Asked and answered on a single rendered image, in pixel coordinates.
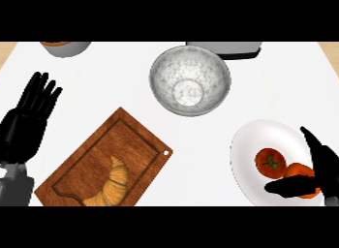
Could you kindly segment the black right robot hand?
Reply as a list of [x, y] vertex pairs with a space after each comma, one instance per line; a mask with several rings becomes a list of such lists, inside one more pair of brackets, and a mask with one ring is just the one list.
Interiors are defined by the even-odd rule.
[[282, 198], [293, 198], [319, 189], [327, 200], [339, 200], [339, 156], [304, 127], [300, 131], [310, 149], [315, 175], [293, 175], [278, 179], [266, 184], [265, 190]]

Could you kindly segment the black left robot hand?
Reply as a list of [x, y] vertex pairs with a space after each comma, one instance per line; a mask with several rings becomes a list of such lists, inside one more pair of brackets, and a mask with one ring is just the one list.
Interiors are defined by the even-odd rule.
[[48, 74], [35, 72], [0, 123], [0, 164], [21, 164], [33, 157], [61, 91]]

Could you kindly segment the red tomato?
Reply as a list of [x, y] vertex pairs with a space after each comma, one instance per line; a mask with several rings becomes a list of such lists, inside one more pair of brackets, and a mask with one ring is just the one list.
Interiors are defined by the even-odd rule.
[[254, 157], [254, 163], [257, 171], [265, 177], [278, 179], [284, 175], [285, 159], [275, 149], [263, 148]]

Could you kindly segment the white plate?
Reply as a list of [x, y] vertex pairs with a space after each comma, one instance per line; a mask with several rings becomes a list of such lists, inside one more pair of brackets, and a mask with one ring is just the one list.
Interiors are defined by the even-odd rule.
[[256, 206], [321, 206], [322, 195], [312, 199], [284, 199], [265, 190], [271, 178], [256, 168], [256, 155], [263, 148], [272, 148], [284, 157], [285, 164], [300, 163], [313, 166], [304, 138], [290, 127], [272, 120], [256, 120], [237, 131], [229, 162], [232, 175], [241, 192]]

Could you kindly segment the grey speckled bowl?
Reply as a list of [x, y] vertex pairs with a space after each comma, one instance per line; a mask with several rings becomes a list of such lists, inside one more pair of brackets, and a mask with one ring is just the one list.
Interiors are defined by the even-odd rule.
[[150, 69], [150, 87], [167, 111], [200, 116], [222, 103], [231, 85], [226, 65], [197, 46], [176, 46], [157, 57]]

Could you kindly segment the orange round fruit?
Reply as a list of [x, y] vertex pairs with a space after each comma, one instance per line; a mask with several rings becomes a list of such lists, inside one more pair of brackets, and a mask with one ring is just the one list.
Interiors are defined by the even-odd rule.
[[[290, 177], [294, 175], [306, 175], [307, 177], [312, 177], [315, 175], [315, 171], [310, 167], [300, 163], [293, 163], [288, 165], [284, 176]], [[315, 189], [315, 192], [312, 194], [306, 194], [301, 196], [301, 199], [312, 199], [319, 193], [319, 189]]]

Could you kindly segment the brown wooden cutting board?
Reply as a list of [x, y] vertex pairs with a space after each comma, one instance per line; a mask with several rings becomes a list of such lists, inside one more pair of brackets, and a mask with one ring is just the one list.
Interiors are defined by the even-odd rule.
[[169, 159], [172, 149], [119, 108], [35, 190], [44, 206], [83, 206], [103, 189], [113, 164], [126, 165], [119, 206], [135, 205]]

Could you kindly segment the golden croissant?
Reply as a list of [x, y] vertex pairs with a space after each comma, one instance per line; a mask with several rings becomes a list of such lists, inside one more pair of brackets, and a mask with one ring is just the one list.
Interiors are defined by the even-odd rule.
[[114, 206], [126, 194], [128, 189], [128, 167], [117, 157], [111, 157], [111, 169], [108, 179], [97, 195], [82, 201], [85, 206]]

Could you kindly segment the grey pot with orange inside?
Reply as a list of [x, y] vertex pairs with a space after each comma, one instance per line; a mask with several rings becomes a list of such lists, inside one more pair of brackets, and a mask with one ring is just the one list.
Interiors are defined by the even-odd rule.
[[89, 42], [41, 42], [48, 53], [60, 58], [79, 55], [91, 45]]

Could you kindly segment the grey and black appliance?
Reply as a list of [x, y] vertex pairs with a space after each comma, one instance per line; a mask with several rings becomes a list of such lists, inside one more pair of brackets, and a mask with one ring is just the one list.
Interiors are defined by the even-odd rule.
[[187, 42], [185, 44], [210, 50], [222, 60], [254, 58], [262, 49], [260, 42]]

